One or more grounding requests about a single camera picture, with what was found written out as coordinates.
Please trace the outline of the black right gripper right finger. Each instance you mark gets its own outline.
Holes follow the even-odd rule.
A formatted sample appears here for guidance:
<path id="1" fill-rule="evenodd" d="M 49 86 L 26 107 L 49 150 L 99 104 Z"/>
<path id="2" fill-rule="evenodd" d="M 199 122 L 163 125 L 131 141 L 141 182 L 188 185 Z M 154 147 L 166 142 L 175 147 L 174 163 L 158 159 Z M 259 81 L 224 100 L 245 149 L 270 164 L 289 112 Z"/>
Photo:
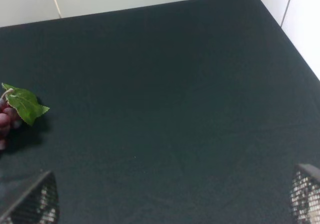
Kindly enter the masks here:
<path id="1" fill-rule="evenodd" d="M 311 164 L 298 164 L 295 166 L 290 191 L 290 207 L 293 223 L 319 224 L 319 171 Z"/>

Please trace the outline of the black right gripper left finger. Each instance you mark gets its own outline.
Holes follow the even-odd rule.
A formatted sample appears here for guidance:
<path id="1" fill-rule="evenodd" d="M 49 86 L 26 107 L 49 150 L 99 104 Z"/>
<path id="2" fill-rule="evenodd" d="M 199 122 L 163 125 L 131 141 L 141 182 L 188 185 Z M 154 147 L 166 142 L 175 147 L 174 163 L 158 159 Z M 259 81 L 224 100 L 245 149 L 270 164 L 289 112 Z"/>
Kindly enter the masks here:
<path id="1" fill-rule="evenodd" d="M 52 171 L 1 176 L 1 223 L 58 223 L 57 182 Z"/>

